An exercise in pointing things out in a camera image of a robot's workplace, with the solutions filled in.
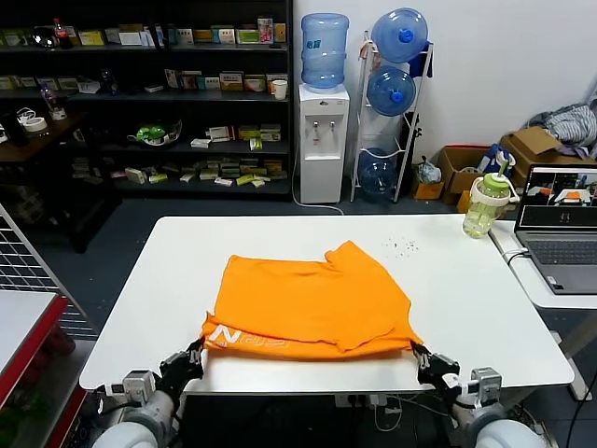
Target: clothing pile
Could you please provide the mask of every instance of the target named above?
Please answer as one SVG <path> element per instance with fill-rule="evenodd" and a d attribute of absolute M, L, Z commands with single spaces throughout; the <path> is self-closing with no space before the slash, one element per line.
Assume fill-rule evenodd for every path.
<path fill-rule="evenodd" d="M 410 350 L 422 343 L 410 301 L 392 276 L 353 242 L 326 261 L 232 256 L 205 346 L 265 357 L 335 359 Z"/>
<path fill-rule="evenodd" d="M 597 118 L 587 105 L 569 105 L 532 117 L 527 126 L 540 126 L 562 142 L 564 156 L 597 159 Z"/>

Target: white wall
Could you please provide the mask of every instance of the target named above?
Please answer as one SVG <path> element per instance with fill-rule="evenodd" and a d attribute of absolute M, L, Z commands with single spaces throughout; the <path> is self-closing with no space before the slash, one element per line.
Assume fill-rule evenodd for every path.
<path fill-rule="evenodd" d="M 597 75 L 596 0 L 294 3 L 296 79 L 302 70 L 301 18 L 338 12 L 350 19 L 344 74 L 351 95 L 358 83 L 363 31 L 397 7 L 414 7 L 425 16 L 435 44 L 434 77 L 421 100 L 417 156 L 433 156 L 448 144 L 496 142 L 535 113 L 582 101 Z"/>

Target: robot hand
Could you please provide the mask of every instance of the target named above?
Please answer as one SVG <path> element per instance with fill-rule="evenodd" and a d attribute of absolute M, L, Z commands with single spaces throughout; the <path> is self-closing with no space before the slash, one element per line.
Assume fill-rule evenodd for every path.
<path fill-rule="evenodd" d="M 192 343 L 187 351 L 175 353 L 160 364 L 162 378 L 143 406 L 126 412 L 122 421 L 109 428 L 93 448 L 165 448 L 180 396 L 187 383 L 203 377 L 201 351 L 204 339 Z"/>
<path fill-rule="evenodd" d="M 530 428 L 506 419 L 499 403 L 502 376 L 490 367 L 474 369 L 468 382 L 459 379 L 457 362 L 411 343 L 419 362 L 417 380 L 432 385 L 465 433 L 470 448 L 547 448 Z"/>

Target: orange shirt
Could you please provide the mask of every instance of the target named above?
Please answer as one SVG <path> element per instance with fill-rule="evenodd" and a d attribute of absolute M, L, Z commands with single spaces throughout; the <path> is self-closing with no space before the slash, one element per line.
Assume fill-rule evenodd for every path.
<path fill-rule="evenodd" d="M 208 348 L 328 359 L 408 350 L 421 343 L 410 301 L 353 242 L 326 261 L 230 257 L 203 334 Z"/>

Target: white cup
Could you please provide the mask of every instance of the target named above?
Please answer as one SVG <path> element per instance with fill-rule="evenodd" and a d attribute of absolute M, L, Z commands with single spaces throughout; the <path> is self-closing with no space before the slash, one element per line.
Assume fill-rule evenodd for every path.
<path fill-rule="evenodd" d="M 272 82 L 273 85 L 273 96 L 276 100 L 283 100 L 286 97 L 286 91 L 288 90 L 288 81 L 284 79 L 276 79 Z"/>

